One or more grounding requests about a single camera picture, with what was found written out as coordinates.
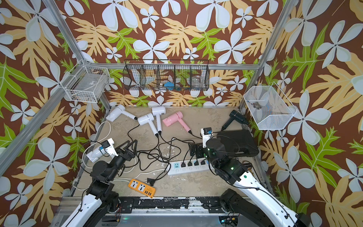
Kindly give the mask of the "white multicolour power strip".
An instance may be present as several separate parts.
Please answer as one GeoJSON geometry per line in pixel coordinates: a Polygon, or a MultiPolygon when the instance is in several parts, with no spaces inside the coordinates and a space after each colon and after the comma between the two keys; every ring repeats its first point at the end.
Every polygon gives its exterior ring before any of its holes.
{"type": "Polygon", "coordinates": [[[191,161],[185,160],[184,162],[174,161],[170,164],[169,176],[209,171],[209,164],[205,159],[192,159],[191,161]]]}

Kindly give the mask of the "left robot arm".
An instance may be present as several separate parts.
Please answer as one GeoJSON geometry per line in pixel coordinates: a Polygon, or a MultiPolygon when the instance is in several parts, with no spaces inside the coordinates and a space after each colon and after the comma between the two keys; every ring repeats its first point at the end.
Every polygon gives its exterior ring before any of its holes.
{"type": "Polygon", "coordinates": [[[126,168],[125,162],[136,156],[137,140],[126,141],[116,150],[116,156],[110,163],[98,161],[94,164],[90,176],[91,185],[82,195],[81,203],[63,223],[64,227],[95,227],[109,212],[116,212],[119,194],[112,189],[112,181],[119,172],[126,168]]]}

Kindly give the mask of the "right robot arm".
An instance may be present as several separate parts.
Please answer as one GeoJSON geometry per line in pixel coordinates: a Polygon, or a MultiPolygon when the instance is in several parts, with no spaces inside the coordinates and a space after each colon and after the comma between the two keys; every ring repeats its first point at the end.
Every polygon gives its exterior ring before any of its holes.
{"type": "Polygon", "coordinates": [[[308,227],[311,219],[304,213],[284,206],[260,184],[248,168],[237,160],[238,144],[224,144],[222,139],[213,138],[203,143],[189,144],[193,155],[202,155],[214,168],[215,174],[230,186],[239,189],[250,200],[236,191],[227,189],[220,197],[224,211],[241,214],[259,227],[308,227]]]}

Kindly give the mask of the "orange power strip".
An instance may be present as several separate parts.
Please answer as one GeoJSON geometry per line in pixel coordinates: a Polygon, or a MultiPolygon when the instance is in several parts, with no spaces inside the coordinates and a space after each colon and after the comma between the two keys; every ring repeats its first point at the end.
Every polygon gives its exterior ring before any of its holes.
{"type": "Polygon", "coordinates": [[[136,179],[131,179],[128,187],[149,198],[153,198],[156,193],[156,189],[154,187],[144,184],[143,182],[136,179]]]}

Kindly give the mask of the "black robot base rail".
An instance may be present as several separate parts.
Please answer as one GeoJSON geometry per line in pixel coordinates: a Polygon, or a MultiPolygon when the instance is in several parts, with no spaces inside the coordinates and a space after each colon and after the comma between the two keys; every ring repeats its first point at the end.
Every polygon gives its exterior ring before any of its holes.
{"type": "Polygon", "coordinates": [[[119,197],[121,214],[180,213],[224,214],[230,211],[218,196],[202,197],[119,197]]]}

